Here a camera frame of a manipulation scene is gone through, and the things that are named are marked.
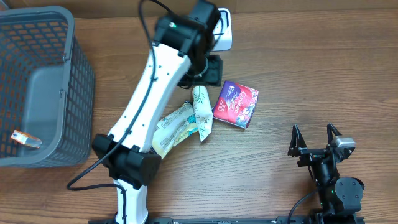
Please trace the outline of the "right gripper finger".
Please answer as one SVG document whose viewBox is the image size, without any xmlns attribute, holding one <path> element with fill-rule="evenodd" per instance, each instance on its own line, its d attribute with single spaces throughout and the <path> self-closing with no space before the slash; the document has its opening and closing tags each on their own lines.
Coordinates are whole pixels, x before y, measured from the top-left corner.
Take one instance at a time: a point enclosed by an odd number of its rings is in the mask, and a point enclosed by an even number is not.
<svg viewBox="0 0 398 224">
<path fill-rule="evenodd" d="M 327 137 L 328 137 L 328 144 L 330 146 L 337 146 L 338 136 L 341 136 L 341 133 L 335 128 L 332 123 L 328 123 L 327 127 Z"/>
<path fill-rule="evenodd" d="M 306 154 L 308 147 L 303 139 L 303 136 L 297 125 L 292 127 L 292 138 L 287 155 L 291 157 L 298 157 Z"/>
</svg>

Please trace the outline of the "white tube with gold cap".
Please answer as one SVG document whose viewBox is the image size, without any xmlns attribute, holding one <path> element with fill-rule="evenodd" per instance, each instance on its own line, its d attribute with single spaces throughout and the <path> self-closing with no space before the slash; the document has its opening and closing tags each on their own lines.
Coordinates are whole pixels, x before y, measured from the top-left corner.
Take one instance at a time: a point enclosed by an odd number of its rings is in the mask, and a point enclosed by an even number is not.
<svg viewBox="0 0 398 224">
<path fill-rule="evenodd" d="M 192 90 L 192 96 L 197 129 L 200 141 L 203 142 L 211 133 L 213 125 L 213 112 L 210 99 L 205 86 L 196 86 Z"/>
</svg>

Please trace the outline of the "red purple pad package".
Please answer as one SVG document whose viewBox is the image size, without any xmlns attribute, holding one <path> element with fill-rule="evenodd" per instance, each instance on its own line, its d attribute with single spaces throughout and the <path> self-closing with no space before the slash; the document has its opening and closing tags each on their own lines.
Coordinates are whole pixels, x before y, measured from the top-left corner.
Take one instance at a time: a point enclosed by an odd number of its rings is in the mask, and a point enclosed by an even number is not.
<svg viewBox="0 0 398 224">
<path fill-rule="evenodd" d="M 246 129 L 257 105 L 259 91 L 225 80 L 213 107 L 214 119 Z"/>
</svg>

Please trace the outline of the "yellow white snack bag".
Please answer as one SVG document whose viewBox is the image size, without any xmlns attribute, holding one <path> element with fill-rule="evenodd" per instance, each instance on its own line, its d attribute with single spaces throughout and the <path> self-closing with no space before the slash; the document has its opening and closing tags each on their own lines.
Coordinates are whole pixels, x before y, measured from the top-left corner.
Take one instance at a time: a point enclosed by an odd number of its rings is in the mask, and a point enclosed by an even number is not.
<svg viewBox="0 0 398 224">
<path fill-rule="evenodd" d="M 193 106 L 185 102 L 157 123 L 152 148 L 156 154 L 164 158 L 173 147 L 197 131 Z"/>
</svg>

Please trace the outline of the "small orange tissue pack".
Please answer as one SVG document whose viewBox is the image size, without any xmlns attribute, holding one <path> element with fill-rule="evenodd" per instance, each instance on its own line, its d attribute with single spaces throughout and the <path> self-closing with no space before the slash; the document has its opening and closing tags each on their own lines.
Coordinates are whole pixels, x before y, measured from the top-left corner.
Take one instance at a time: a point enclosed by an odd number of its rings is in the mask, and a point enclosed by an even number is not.
<svg viewBox="0 0 398 224">
<path fill-rule="evenodd" d="M 33 148 L 39 148 L 42 145 L 42 141 L 39 138 L 18 130 L 14 130 L 14 132 L 11 134 L 11 139 L 21 145 Z"/>
</svg>

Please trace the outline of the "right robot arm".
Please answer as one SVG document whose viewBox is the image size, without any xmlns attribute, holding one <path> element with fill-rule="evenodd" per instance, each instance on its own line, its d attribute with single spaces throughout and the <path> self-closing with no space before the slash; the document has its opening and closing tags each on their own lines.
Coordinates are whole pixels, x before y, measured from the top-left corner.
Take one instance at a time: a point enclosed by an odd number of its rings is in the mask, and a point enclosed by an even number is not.
<svg viewBox="0 0 398 224">
<path fill-rule="evenodd" d="M 291 208 L 286 223 L 364 223 L 357 217 L 361 210 L 364 184 L 354 177 L 341 177 L 337 163 L 348 159 L 356 143 L 344 137 L 332 123 L 326 127 L 328 144 L 321 149 L 309 149 L 297 125 L 292 127 L 292 138 L 287 155 L 298 157 L 297 165 L 307 167 L 316 189 L 302 197 Z M 319 209 L 303 218 L 294 217 L 295 209 L 312 195 L 318 194 Z"/>
</svg>

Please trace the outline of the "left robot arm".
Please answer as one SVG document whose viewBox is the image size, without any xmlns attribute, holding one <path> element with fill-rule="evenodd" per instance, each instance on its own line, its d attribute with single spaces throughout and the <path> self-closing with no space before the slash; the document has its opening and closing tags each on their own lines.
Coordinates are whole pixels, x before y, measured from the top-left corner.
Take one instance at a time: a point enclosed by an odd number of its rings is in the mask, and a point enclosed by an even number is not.
<svg viewBox="0 0 398 224">
<path fill-rule="evenodd" d="M 147 186 L 155 177 L 161 156 L 152 152 L 156 125 L 176 86 L 221 83 L 222 65 L 210 55 L 213 31 L 221 12 L 209 1 L 197 1 L 186 16 L 172 11 L 161 17 L 149 38 L 150 53 L 127 108 L 108 134 L 96 134 L 92 148 L 113 179 L 118 211 L 109 223 L 145 223 Z"/>
</svg>

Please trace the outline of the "white barcode scanner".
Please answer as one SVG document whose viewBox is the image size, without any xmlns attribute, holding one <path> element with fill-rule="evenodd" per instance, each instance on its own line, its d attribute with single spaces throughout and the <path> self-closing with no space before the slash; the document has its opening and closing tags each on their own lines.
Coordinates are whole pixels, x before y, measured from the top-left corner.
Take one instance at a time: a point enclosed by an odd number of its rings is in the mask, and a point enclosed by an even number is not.
<svg viewBox="0 0 398 224">
<path fill-rule="evenodd" d="M 218 10 L 221 17 L 213 30 L 216 40 L 213 52 L 230 50 L 233 42 L 231 13 L 223 7 L 219 7 Z"/>
</svg>

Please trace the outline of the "grey plastic shopping basket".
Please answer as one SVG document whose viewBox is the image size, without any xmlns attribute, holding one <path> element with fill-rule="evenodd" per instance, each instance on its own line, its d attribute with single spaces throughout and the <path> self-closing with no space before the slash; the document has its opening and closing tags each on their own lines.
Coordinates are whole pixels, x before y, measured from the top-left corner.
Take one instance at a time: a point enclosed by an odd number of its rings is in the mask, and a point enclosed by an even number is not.
<svg viewBox="0 0 398 224">
<path fill-rule="evenodd" d="M 1 13 L 1 165 L 74 166 L 90 154 L 95 74 L 60 6 Z M 14 130 L 42 141 L 11 139 Z"/>
</svg>

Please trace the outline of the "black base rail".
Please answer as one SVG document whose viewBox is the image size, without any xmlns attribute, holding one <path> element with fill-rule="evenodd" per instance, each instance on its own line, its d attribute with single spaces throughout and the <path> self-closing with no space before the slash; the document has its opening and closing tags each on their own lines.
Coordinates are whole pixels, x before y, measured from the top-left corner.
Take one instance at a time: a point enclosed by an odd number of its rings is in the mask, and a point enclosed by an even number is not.
<svg viewBox="0 0 398 224">
<path fill-rule="evenodd" d="M 365 224 L 363 217 L 357 217 L 359 224 Z M 308 218 L 305 216 L 293 216 L 290 220 L 291 224 L 304 224 L 310 223 L 307 221 Z M 115 218 L 108 220 L 89 220 L 89 224 L 113 224 L 117 223 Z M 265 218 L 265 219 L 173 219 L 170 217 L 157 217 L 148 218 L 145 224 L 286 224 L 287 216 L 278 216 L 276 218 Z M 332 221 L 327 220 L 325 223 L 355 223 L 354 221 Z"/>
</svg>

